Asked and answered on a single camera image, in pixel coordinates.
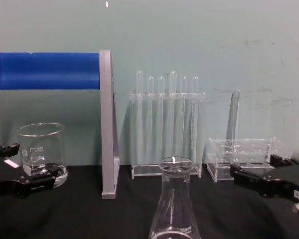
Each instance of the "flask rim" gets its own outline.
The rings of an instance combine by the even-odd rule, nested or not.
[[[173,167],[167,167],[168,165],[175,165],[175,167],[178,167],[178,169],[175,171],[175,168]],[[179,156],[172,156],[162,159],[162,161],[159,164],[159,168],[166,173],[170,174],[187,174],[190,173],[195,168],[195,163],[185,157],[179,157]]]

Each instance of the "metal frame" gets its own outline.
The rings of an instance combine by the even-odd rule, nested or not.
[[[99,52],[103,199],[116,196],[120,160],[110,50]]]
[[[113,199],[119,175],[120,159],[116,125],[112,58],[109,50],[100,51],[100,98],[102,134],[103,199]]]

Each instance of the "black clamp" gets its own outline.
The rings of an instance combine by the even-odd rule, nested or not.
[[[53,189],[59,168],[53,167],[46,173],[28,176],[10,157],[18,154],[20,145],[0,146],[0,196],[10,195],[25,198],[30,194]]]
[[[232,164],[230,176],[236,185],[255,190],[262,197],[282,197],[299,202],[299,161],[271,155],[270,165],[272,169],[257,174],[253,169]]]

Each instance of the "erlenmeyer flask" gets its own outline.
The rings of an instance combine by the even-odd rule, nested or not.
[[[189,178],[195,164],[182,157],[163,159],[162,194],[149,239],[200,239],[189,195]]]

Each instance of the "glass beaker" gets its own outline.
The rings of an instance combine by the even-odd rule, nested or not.
[[[18,131],[23,169],[26,174],[38,175],[49,168],[59,167],[54,187],[62,185],[68,177],[64,157],[64,126],[59,123],[34,123]]]
[[[162,193],[149,239],[200,239],[189,195],[190,173],[195,164],[182,157],[163,159]]]

